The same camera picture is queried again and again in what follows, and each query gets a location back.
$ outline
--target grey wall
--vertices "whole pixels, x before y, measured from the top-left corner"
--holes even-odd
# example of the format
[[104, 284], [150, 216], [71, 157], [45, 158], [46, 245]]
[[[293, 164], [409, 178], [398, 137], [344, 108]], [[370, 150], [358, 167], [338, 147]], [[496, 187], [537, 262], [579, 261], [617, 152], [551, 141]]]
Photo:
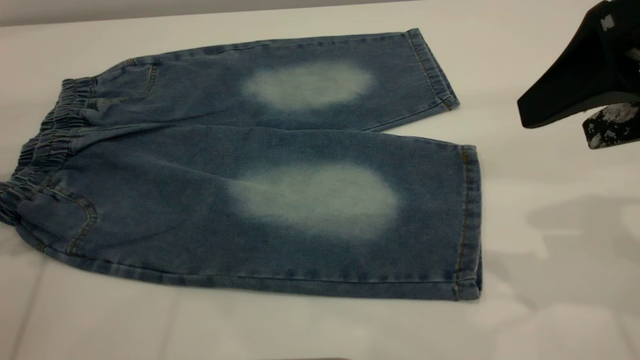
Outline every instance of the grey wall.
[[401, 0], [0, 0], [0, 26]]

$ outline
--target white table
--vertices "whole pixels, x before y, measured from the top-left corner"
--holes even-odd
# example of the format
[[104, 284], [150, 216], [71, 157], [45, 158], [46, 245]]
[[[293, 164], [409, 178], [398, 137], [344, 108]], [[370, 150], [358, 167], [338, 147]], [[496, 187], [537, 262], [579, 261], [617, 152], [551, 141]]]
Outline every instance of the white table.
[[159, 286], [46, 259], [0, 225], [0, 359], [640, 358], [640, 143], [592, 151], [583, 113], [520, 126], [516, 100], [591, 0], [427, 0], [0, 28], [0, 179], [63, 78], [126, 58], [420, 28], [459, 109], [393, 131], [477, 145], [479, 302]]

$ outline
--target hem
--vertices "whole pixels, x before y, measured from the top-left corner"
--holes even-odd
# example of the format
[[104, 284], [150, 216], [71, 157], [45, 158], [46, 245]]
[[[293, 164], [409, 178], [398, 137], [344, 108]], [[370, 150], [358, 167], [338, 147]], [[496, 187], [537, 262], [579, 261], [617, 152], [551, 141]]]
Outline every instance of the hem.
[[482, 250], [481, 250], [481, 178], [476, 147], [463, 145], [461, 157], [465, 168], [465, 217], [458, 254], [456, 272], [456, 296], [463, 300], [468, 289], [462, 286], [462, 279], [476, 279], [478, 297], [482, 291]]
[[453, 110], [460, 102], [453, 91], [447, 76], [433, 56], [431, 49], [424, 41], [419, 29], [407, 31], [410, 45], [416, 58], [420, 61], [424, 74], [431, 85], [435, 97], [448, 109]]

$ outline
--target pocket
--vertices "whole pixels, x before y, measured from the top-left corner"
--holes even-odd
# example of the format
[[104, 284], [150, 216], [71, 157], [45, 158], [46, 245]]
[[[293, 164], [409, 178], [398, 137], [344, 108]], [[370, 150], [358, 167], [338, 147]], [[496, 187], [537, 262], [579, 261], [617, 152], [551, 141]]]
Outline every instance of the pocket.
[[44, 188], [22, 201], [17, 211], [33, 236], [70, 256], [82, 256], [82, 242], [97, 221], [93, 203], [60, 186]]
[[94, 78], [93, 98], [101, 102], [124, 101], [144, 97], [156, 82], [158, 65], [121, 63]]

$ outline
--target pant leg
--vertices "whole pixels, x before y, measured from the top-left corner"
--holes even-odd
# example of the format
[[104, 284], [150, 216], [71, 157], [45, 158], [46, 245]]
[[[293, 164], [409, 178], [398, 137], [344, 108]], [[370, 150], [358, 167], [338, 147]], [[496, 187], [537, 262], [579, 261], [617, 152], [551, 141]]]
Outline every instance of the pant leg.
[[180, 122], [381, 131], [458, 100], [417, 29], [127, 60], [93, 78], [94, 126]]
[[17, 224], [72, 266], [308, 295], [479, 296], [473, 146], [203, 125], [75, 136], [74, 156], [20, 203]]

